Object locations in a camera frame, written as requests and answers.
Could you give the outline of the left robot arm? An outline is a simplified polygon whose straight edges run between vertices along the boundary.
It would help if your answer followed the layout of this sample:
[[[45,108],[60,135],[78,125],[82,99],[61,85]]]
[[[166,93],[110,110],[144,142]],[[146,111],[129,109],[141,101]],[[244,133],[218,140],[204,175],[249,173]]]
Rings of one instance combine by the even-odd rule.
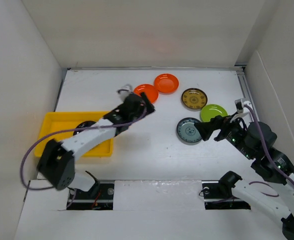
[[[76,161],[102,142],[113,139],[135,122],[153,113],[155,108],[144,92],[136,94],[120,89],[122,104],[94,124],[75,128],[72,137],[61,141],[51,139],[45,145],[37,170],[58,190],[81,190],[87,198],[97,196],[100,181],[89,171],[77,172]]]

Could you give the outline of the black plate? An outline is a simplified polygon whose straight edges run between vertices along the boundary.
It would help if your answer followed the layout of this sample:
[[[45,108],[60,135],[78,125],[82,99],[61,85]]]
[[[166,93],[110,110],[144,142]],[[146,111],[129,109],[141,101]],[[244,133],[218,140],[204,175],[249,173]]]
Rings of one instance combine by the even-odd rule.
[[[76,128],[79,129],[79,130],[75,130],[72,135],[75,136],[75,135],[81,133],[83,130],[80,130],[80,129],[91,127],[95,123],[96,122],[95,121],[92,121],[92,120],[81,122],[79,125],[76,126]]]

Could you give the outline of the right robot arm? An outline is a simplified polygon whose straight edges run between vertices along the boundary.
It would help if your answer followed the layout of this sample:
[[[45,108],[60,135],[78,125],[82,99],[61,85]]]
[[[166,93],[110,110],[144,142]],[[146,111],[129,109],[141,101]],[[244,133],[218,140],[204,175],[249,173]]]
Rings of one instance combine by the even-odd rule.
[[[218,130],[214,140],[227,140],[251,160],[251,168],[277,193],[283,204],[254,189],[233,171],[218,180],[218,193],[227,200],[237,198],[258,209],[281,228],[287,240],[294,240],[294,165],[284,153],[273,147],[277,135],[267,124],[254,120],[249,126],[241,126],[242,121],[240,117],[216,116],[209,122],[196,123],[195,128],[204,141]]]

